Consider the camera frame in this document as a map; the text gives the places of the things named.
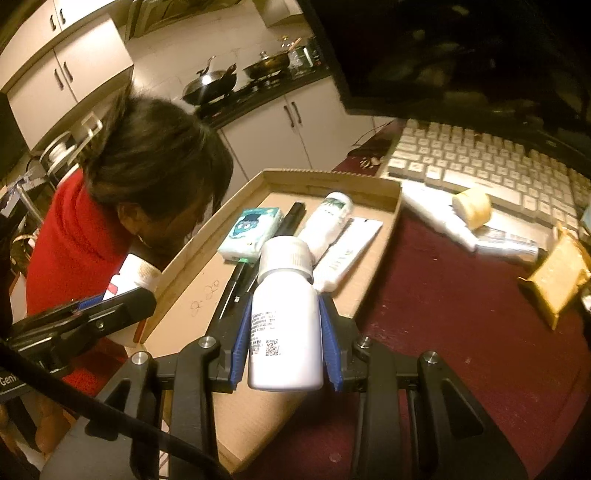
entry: white tiled wall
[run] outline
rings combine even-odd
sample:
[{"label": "white tiled wall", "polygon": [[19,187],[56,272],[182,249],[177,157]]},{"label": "white tiled wall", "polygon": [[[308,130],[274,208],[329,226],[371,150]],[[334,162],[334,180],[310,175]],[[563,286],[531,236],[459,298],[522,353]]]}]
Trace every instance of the white tiled wall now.
[{"label": "white tiled wall", "polygon": [[237,63],[235,90],[248,82],[243,68],[281,48],[282,35],[291,40],[312,35],[307,24],[267,28],[252,0],[215,12],[196,15],[160,28],[127,43],[135,63],[134,85],[139,91],[179,100],[213,55],[211,70],[226,70]]}]

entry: cardboard box lid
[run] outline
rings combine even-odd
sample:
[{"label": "cardboard box lid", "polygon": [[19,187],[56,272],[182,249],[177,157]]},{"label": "cardboard box lid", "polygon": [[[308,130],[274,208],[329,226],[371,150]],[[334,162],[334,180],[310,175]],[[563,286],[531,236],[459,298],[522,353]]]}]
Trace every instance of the cardboard box lid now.
[{"label": "cardboard box lid", "polygon": [[[179,352],[201,337],[213,314],[234,264],[216,253],[218,246],[246,208],[306,204],[306,216],[330,192],[353,200],[354,216],[384,223],[374,241],[334,293],[341,315],[355,317],[384,254],[400,208],[400,184],[391,180],[306,170],[264,170],[240,189],[199,230],[166,268],[156,291],[156,311],[142,335],[147,350],[159,357]],[[275,435],[303,399],[303,393],[252,390],[248,366],[232,395],[214,393],[216,433],[220,459],[230,471],[244,467]]]}]

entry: black hair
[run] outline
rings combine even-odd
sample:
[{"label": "black hair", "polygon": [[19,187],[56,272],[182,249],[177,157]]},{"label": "black hair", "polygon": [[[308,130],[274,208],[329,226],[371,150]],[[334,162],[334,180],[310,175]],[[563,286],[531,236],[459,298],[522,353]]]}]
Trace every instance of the black hair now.
[{"label": "black hair", "polygon": [[127,89],[79,160],[90,196],[102,205],[137,203],[151,218],[183,211],[197,196],[215,212],[233,160],[218,134],[182,108]]}]

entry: kitchen counter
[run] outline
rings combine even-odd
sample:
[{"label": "kitchen counter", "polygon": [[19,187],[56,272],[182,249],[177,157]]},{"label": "kitchen counter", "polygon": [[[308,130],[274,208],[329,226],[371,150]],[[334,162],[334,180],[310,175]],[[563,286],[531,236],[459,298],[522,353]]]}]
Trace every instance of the kitchen counter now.
[{"label": "kitchen counter", "polygon": [[285,77],[274,85],[259,87],[257,90],[243,92],[245,90],[243,88],[227,98],[208,104],[206,111],[204,109],[196,109],[195,115],[199,116],[210,127],[220,129],[240,118],[242,115],[246,115],[286,93],[290,93],[328,76],[330,76],[328,68],[319,67],[296,79]]}]

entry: yellow tape roll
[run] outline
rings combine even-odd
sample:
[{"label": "yellow tape roll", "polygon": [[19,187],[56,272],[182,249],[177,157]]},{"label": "yellow tape roll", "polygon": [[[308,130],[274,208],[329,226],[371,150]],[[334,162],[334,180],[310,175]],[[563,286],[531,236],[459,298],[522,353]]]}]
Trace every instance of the yellow tape roll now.
[{"label": "yellow tape roll", "polygon": [[491,219],[491,201],[484,190],[478,187],[454,195],[452,206],[470,230],[477,229]]}]

